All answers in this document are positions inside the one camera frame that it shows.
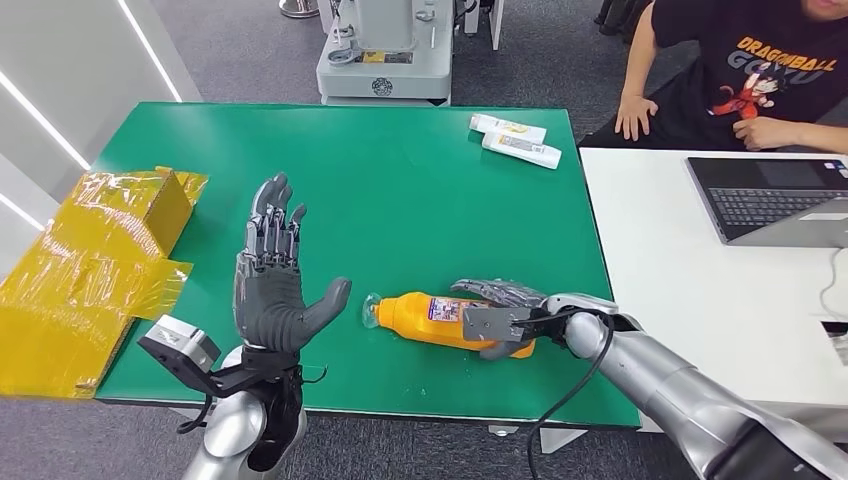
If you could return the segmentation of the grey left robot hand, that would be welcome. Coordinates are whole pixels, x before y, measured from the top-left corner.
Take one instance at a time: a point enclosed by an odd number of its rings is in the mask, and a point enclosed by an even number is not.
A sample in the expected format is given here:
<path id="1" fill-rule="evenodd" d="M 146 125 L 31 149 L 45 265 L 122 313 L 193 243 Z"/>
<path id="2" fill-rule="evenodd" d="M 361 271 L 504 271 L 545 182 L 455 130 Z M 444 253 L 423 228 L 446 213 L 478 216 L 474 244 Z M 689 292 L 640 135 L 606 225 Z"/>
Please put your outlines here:
<path id="1" fill-rule="evenodd" d="M 292 193 L 280 172 L 253 197 L 244 247 L 235 258 L 233 314 L 245 344 L 297 354 L 343 312 L 352 282 L 337 277 L 319 300 L 305 303 L 300 234 L 306 206 L 290 209 Z"/>

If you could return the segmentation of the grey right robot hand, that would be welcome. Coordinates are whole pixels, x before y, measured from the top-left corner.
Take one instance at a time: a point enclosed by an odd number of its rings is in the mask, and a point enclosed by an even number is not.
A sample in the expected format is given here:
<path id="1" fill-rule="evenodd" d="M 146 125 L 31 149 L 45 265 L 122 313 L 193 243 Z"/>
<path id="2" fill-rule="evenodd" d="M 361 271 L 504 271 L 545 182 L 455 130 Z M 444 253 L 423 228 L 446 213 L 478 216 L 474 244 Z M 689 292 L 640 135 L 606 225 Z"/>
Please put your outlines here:
<path id="1" fill-rule="evenodd" d="M 501 313 L 509 313 L 514 309 L 521 309 L 524 313 L 528 313 L 530 310 L 542 308 L 547 299 L 546 294 L 535 289 L 501 279 L 460 279 L 451 285 L 450 290 L 475 294 L 481 298 L 481 301 L 486 301 L 489 304 L 489 307 L 469 307 L 464 311 L 463 336 L 466 340 L 469 340 L 472 334 L 479 334 L 478 331 L 468 332 L 468 327 L 471 325 L 471 320 L 468 318 L 469 314 L 475 318 L 474 323 L 480 324 L 481 328 L 483 325 L 491 323 L 494 323 L 497 328 L 504 328 L 507 325 L 506 317 L 501 317 Z M 517 327 L 517 330 L 519 330 L 521 336 L 503 333 L 492 345 L 479 352 L 480 357 L 484 360 L 495 361 L 517 354 L 527 347 L 532 347 L 535 339 L 523 333 L 524 327 Z"/>

